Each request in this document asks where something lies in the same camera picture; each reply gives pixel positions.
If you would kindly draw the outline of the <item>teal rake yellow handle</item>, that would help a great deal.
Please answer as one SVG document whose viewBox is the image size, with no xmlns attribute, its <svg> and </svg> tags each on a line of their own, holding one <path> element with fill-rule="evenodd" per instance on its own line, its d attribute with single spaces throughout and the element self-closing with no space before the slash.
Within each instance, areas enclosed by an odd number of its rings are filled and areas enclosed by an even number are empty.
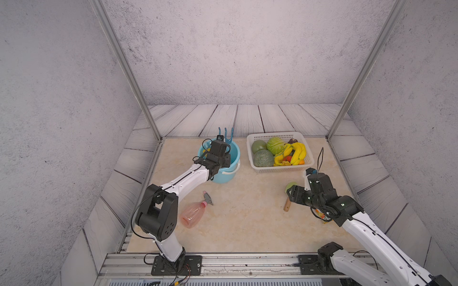
<svg viewBox="0 0 458 286">
<path fill-rule="evenodd" d="M 221 128 L 218 128 L 218 135 L 217 138 L 219 139 L 224 139 L 224 142 L 228 145 L 230 145 L 233 141 L 234 137 L 234 127 L 230 129 L 230 132 L 228 131 L 227 128 L 224 128 L 224 134 L 221 131 Z"/>
</svg>

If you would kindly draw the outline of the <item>pink spray bottle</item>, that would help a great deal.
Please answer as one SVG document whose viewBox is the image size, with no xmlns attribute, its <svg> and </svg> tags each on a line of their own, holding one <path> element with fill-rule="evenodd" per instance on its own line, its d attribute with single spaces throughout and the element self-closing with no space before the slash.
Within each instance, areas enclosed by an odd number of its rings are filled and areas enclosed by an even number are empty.
<svg viewBox="0 0 458 286">
<path fill-rule="evenodd" d="M 180 222 L 188 229 L 196 226 L 205 213 L 208 205 L 213 206 L 211 196 L 208 192 L 203 192 L 203 201 L 189 204 L 180 214 Z"/>
</svg>

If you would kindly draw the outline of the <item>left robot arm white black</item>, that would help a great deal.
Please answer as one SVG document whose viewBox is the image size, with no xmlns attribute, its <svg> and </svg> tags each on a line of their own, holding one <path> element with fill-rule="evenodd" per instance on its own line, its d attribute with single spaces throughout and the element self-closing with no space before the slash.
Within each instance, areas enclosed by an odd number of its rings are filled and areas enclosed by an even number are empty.
<svg viewBox="0 0 458 286">
<path fill-rule="evenodd" d="M 196 187 L 212 180 L 221 168 L 230 167 L 230 151 L 224 136 L 217 135 L 182 175 L 161 186 L 149 185 L 134 212 L 133 223 L 147 234 L 142 239 L 154 240 L 161 257 L 176 268 L 181 268 L 186 256 L 174 233 L 180 201 Z"/>
</svg>

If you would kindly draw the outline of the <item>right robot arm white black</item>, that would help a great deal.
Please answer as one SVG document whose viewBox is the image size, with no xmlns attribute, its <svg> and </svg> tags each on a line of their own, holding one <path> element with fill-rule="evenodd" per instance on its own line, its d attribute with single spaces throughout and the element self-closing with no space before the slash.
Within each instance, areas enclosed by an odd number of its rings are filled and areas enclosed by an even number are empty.
<svg viewBox="0 0 458 286">
<path fill-rule="evenodd" d="M 362 286 L 449 286 L 443 275 L 432 275 L 388 238 L 350 196 L 340 196 L 330 178 L 314 168 L 305 171 L 305 186 L 291 185 L 292 203 L 307 206 L 314 216 L 334 222 L 352 235 L 382 267 L 362 262 L 334 242 L 318 249 L 316 267 L 324 274 L 344 274 Z"/>
</svg>

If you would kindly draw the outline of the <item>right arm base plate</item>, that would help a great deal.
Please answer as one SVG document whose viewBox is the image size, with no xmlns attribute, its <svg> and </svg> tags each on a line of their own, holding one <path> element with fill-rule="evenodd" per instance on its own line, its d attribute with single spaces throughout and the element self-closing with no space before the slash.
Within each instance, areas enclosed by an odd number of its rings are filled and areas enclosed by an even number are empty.
<svg viewBox="0 0 458 286">
<path fill-rule="evenodd" d="M 297 267 L 301 275 L 341 275 L 330 258 L 320 255 L 299 255 Z"/>
</svg>

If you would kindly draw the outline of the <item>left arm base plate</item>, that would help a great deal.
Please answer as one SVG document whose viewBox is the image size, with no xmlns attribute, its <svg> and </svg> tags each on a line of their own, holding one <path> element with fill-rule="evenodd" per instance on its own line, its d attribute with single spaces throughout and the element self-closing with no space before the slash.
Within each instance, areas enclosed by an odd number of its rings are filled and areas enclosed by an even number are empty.
<svg viewBox="0 0 458 286">
<path fill-rule="evenodd" d="M 180 256 L 176 262 L 156 256 L 152 264 L 152 276 L 199 276 L 202 271 L 202 256 Z"/>
</svg>

